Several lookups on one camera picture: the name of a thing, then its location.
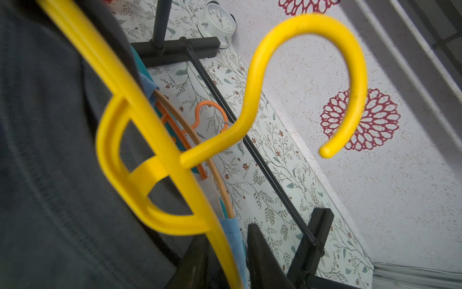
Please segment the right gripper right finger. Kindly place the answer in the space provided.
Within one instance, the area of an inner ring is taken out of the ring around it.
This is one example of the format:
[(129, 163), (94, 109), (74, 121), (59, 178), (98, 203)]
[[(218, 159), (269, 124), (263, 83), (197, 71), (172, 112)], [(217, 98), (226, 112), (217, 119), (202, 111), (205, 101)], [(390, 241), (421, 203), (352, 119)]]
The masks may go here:
[(248, 226), (247, 259), (251, 289), (294, 289), (254, 223)]

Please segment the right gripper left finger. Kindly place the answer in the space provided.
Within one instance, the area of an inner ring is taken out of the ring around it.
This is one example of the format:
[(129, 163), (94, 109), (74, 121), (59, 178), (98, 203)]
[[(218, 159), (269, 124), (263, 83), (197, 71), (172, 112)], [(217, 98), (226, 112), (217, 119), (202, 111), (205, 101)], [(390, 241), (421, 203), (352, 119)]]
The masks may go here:
[(195, 236), (166, 289), (228, 289), (220, 262), (205, 235)]

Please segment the light blue garment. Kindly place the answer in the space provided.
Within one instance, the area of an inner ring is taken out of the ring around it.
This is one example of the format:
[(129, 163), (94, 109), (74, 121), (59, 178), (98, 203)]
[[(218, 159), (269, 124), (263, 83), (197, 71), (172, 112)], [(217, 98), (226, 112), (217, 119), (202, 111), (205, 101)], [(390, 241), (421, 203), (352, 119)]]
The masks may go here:
[[(153, 108), (156, 108), (156, 97), (154, 97), (154, 91), (158, 90), (158, 86), (145, 74), (140, 73), (140, 79), (143, 86), (144, 94), (149, 100)], [(243, 238), (239, 230), (239, 222), (237, 218), (225, 218), (219, 217), (220, 225), (225, 232), (227, 241), (233, 252), (234, 260), (238, 267), (238, 272), (243, 281), (244, 288), (248, 289), (247, 284), (247, 269), (245, 264), (245, 249), (243, 245)]]

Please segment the yellow plastic hanger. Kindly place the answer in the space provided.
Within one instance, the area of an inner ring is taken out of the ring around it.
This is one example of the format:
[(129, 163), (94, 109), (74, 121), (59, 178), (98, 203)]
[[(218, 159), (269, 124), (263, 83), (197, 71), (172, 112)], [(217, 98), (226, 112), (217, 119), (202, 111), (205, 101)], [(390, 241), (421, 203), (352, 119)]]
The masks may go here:
[[(199, 163), (229, 148), (225, 132), (180, 152), (138, 85), (99, 31), (73, 1), (39, 1), (39, 6), (86, 59), (112, 93), (96, 134), (99, 165), (132, 212), (151, 229), (171, 236), (207, 236), (233, 289), (243, 282), (225, 233), (200, 185), (191, 173)], [(120, 142), (132, 122), (154, 156), (128, 171)], [(189, 216), (165, 213), (148, 194), (170, 177), (191, 209)]]

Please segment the dark grey t-shirt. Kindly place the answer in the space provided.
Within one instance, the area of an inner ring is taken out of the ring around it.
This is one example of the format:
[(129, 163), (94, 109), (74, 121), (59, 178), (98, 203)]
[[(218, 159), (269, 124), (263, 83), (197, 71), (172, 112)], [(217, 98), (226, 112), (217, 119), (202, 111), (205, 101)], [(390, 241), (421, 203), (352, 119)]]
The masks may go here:
[(34, 1), (1, 2), (1, 287), (161, 289), (189, 238), (143, 225), (108, 182), (111, 93)]

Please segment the orange plastic hanger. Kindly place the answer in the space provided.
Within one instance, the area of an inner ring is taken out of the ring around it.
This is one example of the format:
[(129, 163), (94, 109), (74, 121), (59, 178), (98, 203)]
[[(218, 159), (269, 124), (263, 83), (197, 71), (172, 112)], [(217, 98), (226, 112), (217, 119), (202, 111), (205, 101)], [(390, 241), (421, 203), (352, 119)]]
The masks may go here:
[[(194, 111), (195, 121), (193, 124), (189, 124), (188, 121), (180, 114), (180, 112), (174, 108), (173, 104), (170, 103), (167, 97), (162, 94), (158, 89), (152, 93), (152, 99), (154, 107), (159, 109), (161, 113), (161, 122), (166, 128), (171, 128), (174, 132), (172, 137), (176, 145), (182, 145), (180, 150), (189, 150), (192, 148), (191, 142), (195, 145), (202, 143), (199, 135), (196, 132), (196, 128), (200, 124), (200, 109), (207, 105), (215, 107), (222, 114), (225, 121), (224, 127), (221, 132), (228, 129), (228, 118), (225, 111), (218, 107), (218, 104), (212, 101), (200, 102)], [(199, 177), (199, 184), (204, 191), (209, 203), (215, 211), (215, 214), (219, 219), (233, 219), (236, 217), (235, 210), (233, 209), (232, 202), (230, 200), (228, 191), (225, 183), (220, 175), (212, 158), (205, 161), (205, 164), (199, 163), (192, 169), (197, 172)]]

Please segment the black clothes rack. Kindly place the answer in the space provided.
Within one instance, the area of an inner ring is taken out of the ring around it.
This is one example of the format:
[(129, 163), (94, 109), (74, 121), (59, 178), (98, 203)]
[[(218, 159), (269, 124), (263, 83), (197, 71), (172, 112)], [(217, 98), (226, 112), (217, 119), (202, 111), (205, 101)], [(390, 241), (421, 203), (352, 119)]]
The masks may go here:
[(315, 274), (319, 262), (324, 256), (324, 245), (334, 218), (332, 210), (315, 208), (310, 222), (306, 223), (264, 162), (262, 155), (251, 143), (247, 132), (256, 119), (263, 77), (274, 52), (280, 45), (294, 37), (303, 34), (316, 34), (336, 45), (348, 66), (350, 76), (350, 100), (346, 106), (344, 118), (334, 130), (329, 141), (320, 148), (320, 155), (323, 158), (331, 158), (337, 154), (357, 130), (367, 99), (366, 61), (358, 41), (345, 25), (323, 14), (303, 14), (279, 24), (265, 36), (253, 56), (247, 77), (243, 110), (239, 116), (236, 116), (231, 112), (227, 102), (200, 62), (203, 58), (217, 55), (219, 43), (225, 38), (231, 37), (235, 32), (237, 27), (235, 20), (230, 20), (229, 28), (208, 20), (208, 32), (201, 39), (183, 37), (179, 40), (166, 40), (165, 34), (171, 6), (171, 1), (159, 1), (152, 39), (149, 42), (133, 44), (141, 62), (147, 67), (182, 61), (192, 62), (218, 102), (219, 107), (225, 111), (226, 116), (232, 122), (232, 127), (225, 132), (228, 145), (243, 140), (246, 148), (261, 167), (263, 174), (302, 232), (303, 238), (295, 253), (286, 280), (293, 283), (298, 289), (341, 288), (342, 284), (319, 278)]

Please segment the teal laundry basket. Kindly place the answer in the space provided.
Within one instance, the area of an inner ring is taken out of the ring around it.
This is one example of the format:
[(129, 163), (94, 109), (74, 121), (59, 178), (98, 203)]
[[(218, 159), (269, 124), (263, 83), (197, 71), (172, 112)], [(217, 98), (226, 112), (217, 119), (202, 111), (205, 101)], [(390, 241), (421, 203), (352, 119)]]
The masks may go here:
[(131, 51), (132, 51), (132, 55), (134, 57), (135, 64), (137, 66), (139, 75), (140, 75), (140, 79), (141, 79), (144, 94), (147, 97), (147, 99), (150, 100), (151, 97), (154, 95), (155, 90), (158, 90), (159, 87), (154, 82), (152, 77), (150, 76), (147, 68), (145, 67), (144, 63), (142, 62), (142, 60), (141, 60), (140, 56), (138, 55), (138, 53), (136, 52), (136, 50), (133, 47), (131, 47)]

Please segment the white alarm clock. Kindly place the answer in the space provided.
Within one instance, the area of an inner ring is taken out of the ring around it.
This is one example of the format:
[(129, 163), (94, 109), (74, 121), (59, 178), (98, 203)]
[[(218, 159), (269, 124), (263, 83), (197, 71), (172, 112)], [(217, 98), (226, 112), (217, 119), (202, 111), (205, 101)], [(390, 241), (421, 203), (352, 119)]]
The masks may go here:
[(220, 49), (228, 48), (237, 30), (237, 22), (232, 14), (222, 8), (217, 1), (209, 1), (197, 27), (203, 37), (216, 37), (220, 41)]

